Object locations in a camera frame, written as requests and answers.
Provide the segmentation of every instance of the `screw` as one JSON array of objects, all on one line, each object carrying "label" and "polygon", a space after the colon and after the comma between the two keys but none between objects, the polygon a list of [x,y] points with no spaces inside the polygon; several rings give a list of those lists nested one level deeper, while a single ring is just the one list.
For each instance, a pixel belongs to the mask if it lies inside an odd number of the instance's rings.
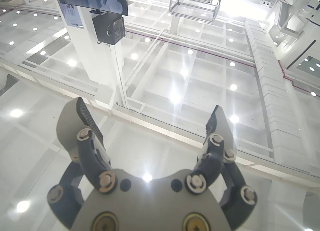
[{"label": "screw", "polygon": [[105,175],[100,179],[100,186],[103,188],[108,187],[111,184],[111,177],[109,175]]},{"label": "screw", "polygon": [[232,149],[225,150],[224,155],[228,159],[233,159],[234,158],[234,153],[233,153]]},{"label": "screw", "polygon": [[254,200],[254,192],[253,191],[251,191],[251,190],[249,190],[249,189],[245,189],[245,192],[244,192],[245,194],[245,199],[247,200],[247,201],[253,201]]}]

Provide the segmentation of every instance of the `sign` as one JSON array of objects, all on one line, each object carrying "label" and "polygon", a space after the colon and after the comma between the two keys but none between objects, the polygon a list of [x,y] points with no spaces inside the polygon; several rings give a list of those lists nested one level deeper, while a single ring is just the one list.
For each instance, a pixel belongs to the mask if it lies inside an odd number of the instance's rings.
[{"label": "sign", "polygon": [[59,0],[57,1],[59,3],[66,24],[83,29],[77,6],[71,4],[62,4]]}]

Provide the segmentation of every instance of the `robotic arm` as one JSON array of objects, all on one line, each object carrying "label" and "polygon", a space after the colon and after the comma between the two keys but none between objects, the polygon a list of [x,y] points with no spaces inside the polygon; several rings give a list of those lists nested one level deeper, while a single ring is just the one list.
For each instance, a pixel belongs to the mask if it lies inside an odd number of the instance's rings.
[{"label": "robotic arm", "polygon": [[[48,203],[69,230],[231,231],[250,216],[257,194],[246,185],[236,163],[233,136],[223,110],[216,106],[207,138],[193,170],[145,182],[111,167],[103,135],[82,98],[68,102],[57,123],[57,136],[72,162]],[[208,190],[222,174],[227,190],[218,203]],[[83,200],[83,175],[94,186]]]}]

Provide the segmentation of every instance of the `black box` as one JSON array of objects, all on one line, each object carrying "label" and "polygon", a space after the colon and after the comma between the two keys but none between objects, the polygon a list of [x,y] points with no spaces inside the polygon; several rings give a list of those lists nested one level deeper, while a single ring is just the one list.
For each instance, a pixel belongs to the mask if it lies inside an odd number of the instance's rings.
[{"label": "black box", "polygon": [[105,13],[92,18],[100,42],[115,45],[125,36],[125,24],[120,14]]}]

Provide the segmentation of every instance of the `recessed ceiling light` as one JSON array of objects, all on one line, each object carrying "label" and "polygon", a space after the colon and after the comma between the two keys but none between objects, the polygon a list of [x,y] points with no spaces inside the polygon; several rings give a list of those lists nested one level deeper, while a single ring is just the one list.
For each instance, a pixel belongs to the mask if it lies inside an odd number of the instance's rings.
[{"label": "recessed ceiling light", "polygon": [[30,202],[23,200],[17,204],[17,212],[24,213],[26,210],[28,210],[29,206],[30,206]]},{"label": "recessed ceiling light", "polygon": [[69,64],[69,66],[74,67],[74,66],[77,65],[77,62],[75,60],[73,60],[73,59],[69,59],[68,60],[68,64]]},{"label": "recessed ceiling light", "polygon": [[233,114],[230,117],[230,121],[233,122],[234,124],[236,124],[237,122],[239,122],[239,116]]},{"label": "recessed ceiling light", "polygon": [[142,178],[146,182],[152,181],[152,176],[149,173],[145,173]]},{"label": "recessed ceiling light", "polygon": [[23,114],[23,111],[21,111],[20,109],[14,109],[10,113],[10,115],[15,118],[22,116],[22,114]]},{"label": "recessed ceiling light", "polygon": [[185,78],[188,76],[189,71],[188,71],[187,68],[183,67],[183,68],[181,69],[181,71],[180,71],[180,74],[181,74],[181,75],[183,76],[183,78],[185,79]]},{"label": "recessed ceiling light", "polygon": [[235,91],[235,90],[237,90],[237,89],[238,89],[238,86],[237,86],[237,85],[231,84],[230,90]]},{"label": "recessed ceiling light", "polygon": [[132,53],[131,54],[131,58],[136,60],[138,58],[138,54],[137,53]]}]

